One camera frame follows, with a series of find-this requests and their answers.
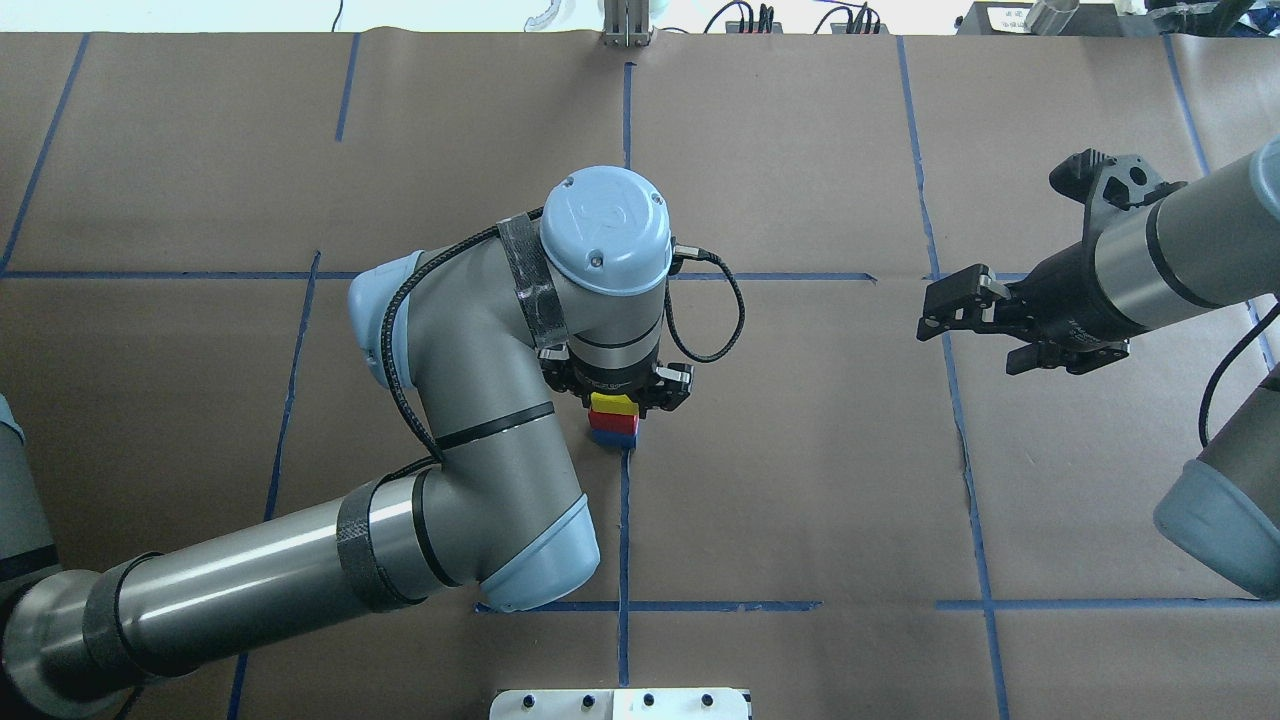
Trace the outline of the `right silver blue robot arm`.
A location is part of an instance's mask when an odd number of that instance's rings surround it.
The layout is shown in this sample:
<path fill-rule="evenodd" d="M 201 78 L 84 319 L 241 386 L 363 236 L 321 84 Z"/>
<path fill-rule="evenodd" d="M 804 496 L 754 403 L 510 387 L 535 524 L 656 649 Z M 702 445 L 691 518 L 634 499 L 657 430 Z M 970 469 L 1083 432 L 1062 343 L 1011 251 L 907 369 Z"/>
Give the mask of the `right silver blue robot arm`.
<path fill-rule="evenodd" d="M 1016 345 L 1005 372 L 1084 375 L 1130 355 L 1132 342 L 1217 310 L 1277 295 L 1277 140 L 1196 179 L 1164 178 L 1137 154 L 1084 149 L 1048 176 L 1079 204 L 1066 249 L 1002 282 L 986 264 L 947 272 L 923 293 L 920 341 L 955 331 Z M 1249 597 L 1277 601 L 1277 357 L 1225 418 L 1217 397 L 1233 365 L 1277 329 L 1271 305 L 1208 366 L 1196 409 L 1199 452 L 1153 511 L 1156 530 Z"/>

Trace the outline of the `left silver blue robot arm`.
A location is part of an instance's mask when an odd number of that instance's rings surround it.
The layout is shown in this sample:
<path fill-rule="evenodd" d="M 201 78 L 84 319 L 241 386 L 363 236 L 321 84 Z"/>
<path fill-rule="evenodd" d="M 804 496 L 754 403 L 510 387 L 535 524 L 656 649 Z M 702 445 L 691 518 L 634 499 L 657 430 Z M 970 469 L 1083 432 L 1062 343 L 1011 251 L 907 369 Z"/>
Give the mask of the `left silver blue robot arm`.
<path fill-rule="evenodd" d="M 660 356 L 678 265 L 671 204 L 617 165 L 465 240 L 355 275 L 358 352 L 398 454 L 338 497 L 106 570 L 3 596 L 3 716 L 96 719 L 210 664 L 472 587 L 521 612 L 599 568 L 554 397 L 671 410 L 691 370 Z"/>

